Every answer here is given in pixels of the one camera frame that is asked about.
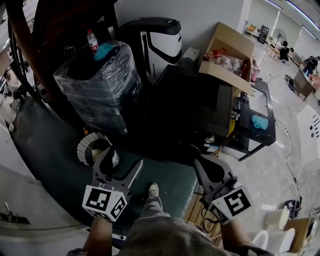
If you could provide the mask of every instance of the ceiling light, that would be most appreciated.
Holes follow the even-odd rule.
[[[317,25],[315,22],[313,22],[313,20],[310,19],[302,10],[300,10],[298,6],[296,6],[294,3],[292,3],[292,2],[290,2],[290,1],[288,1],[288,0],[286,0],[286,2],[287,2],[289,5],[291,5],[293,8],[295,8],[295,9],[296,9],[302,16],[304,16],[307,20],[309,20],[309,21],[312,23],[312,25],[314,25],[314,26],[316,27],[316,29],[317,29],[318,31],[320,31],[320,28],[318,27],[318,25]]]
[[[268,2],[269,2],[270,4],[272,4],[273,6],[278,7],[279,9],[283,10],[279,5],[276,5],[274,2],[271,2],[271,1],[269,1],[269,0],[266,0],[266,1],[268,1]]]
[[[314,37],[314,39],[318,40],[318,38],[316,38],[316,37],[314,36],[314,34],[312,34],[304,25],[302,25],[302,27],[303,27],[306,31],[308,31],[309,34]]]

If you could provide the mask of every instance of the person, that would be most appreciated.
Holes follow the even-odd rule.
[[[310,56],[308,58],[308,62],[306,63],[305,68],[303,69],[303,72],[305,72],[307,76],[309,76],[309,74],[313,74],[314,70],[316,71],[317,74],[319,74],[317,70],[318,61],[320,61],[320,56],[317,56],[317,57]]]
[[[280,59],[283,63],[285,63],[286,61],[287,61],[287,62],[289,61],[288,53],[289,53],[289,52],[293,52],[293,48],[289,48],[289,47],[288,47],[288,42],[287,42],[287,41],[283,41],[282,47],[279,48],[279,51],[280,51],[280,57],[279,57],[279,59]]]
[[[3,74],[6,79],[8,90],[15,100],[19,99],[21,104],[25,103],[23,96],[27,96],[27,90],[16,77],[13,77],[9,70],[6,70]]]
[[[156,183],[149,186],[143,212],[129,231],[118,256],[248,256],[272,255],[252,246],[236,220],[221,225],[223,247],[216,247],[205,231],[194,223],[164,213]],[[111,256],[112,224],[95,218],[83,248],[67,256]]]
[[[288,53],[288,57],[290,57],[291,59],[293,59],[294,53],[295,53],[295,49],[293,49],[292,47],[290,47],[290,51],[289,51],[289,53]]]

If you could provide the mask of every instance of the black sign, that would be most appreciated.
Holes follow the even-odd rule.
[[[125,200],[123,199],[123,197],[120,197],[119,201],[115,204],[110,214],[116,219],[125,206],[126,206]]]
[[[91,213],[92,216],[94,217],[98,217],[98,218],[101,218],[101,219],[105,219],[107,221],[109,221],[110,219],[108,218],[107,215],[105,215],[104,213],[100,213],[100,212],[95,212],[93,210],[88,210],[88,212]]]
[[[105,211],[107,209],[110,195],[111,192],[92,188],[85,206]]]
[[[228,218],[214,206],[211,207],[210,212],[212,212],[221,223],[225,223],[228,220]]]
[[[226,196],[224,200],[232,216],[236,216],[251,206],[242,189],[239,189],[238,191]]]

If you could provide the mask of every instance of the open cardboard box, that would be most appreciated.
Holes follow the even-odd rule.
[[[199,72],[209,74],[234,86],[233,98],[237,97],[241,91],[250,96],[254,96],[254,91],[250,85],[252,66],[250,57],[252,56],[254,47],[255,43],[250,39],[238,33],[231,27],[219,22],[206,51],[210,52],[225,48],[225,55],[235,57],[239,60],[244,60],[242,78],[231,71],[226,70],[224,67],[206,60],[201,62]]]
[[[288,220],[288,222],[284,227],[284,231],[287,231],[293,228],[295,232],[290,250],[288,251],[289,253],[297,254],[300,252],[306,240],[309,225],[310,225],[309,218]]]

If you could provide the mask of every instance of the plastic-wrapped package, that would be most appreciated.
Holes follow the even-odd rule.
[[[228,57],[231,60],[232,72],[234,74],[236,74],[237,76],[241,77],[242,76],[242,68],[243,68],[243,65],[244,65],[244,61],[240,60],[238,58],[235,58],[235,57],[231,57],[231,56],[228,56]]]
[[[226,70],[231,71],[239,77],[242,76],[243,63],[243,60],[228,55],[223,55],[216,60],[216,64],[224,67]]]
[[[87,44],[53,74],[58,86],[89,126],[105,132],[127,133],[142,85],[131,48],[109,41],[112,50],[94,60]]]
[[[229,56],[223,55],[220,58],[220,62],[218,64],[220,66],[224,67],[226,70],[229,70],[232,72],[232,63],[231,63]]]

